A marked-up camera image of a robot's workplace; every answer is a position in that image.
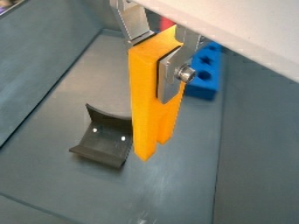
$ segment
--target gray table surface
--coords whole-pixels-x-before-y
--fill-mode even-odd
[[[4,224],[71,224],[69,221],[55,217],[0,196],[0,220]]]
[[[131,151],[120,171],[68,152],[89,125],[85,103],[129,115],[125,46],[112,31],[0,150],[0,194],[75,223],[211,224],[221,93],[213,102],[183,98],[172,139],[145,163]]]

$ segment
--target silver screw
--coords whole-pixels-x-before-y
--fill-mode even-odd
[[[195,77],[195,74],[195,70],[188,65],[183,65],[177,71],[176,78],[184,83],[189,83]]]

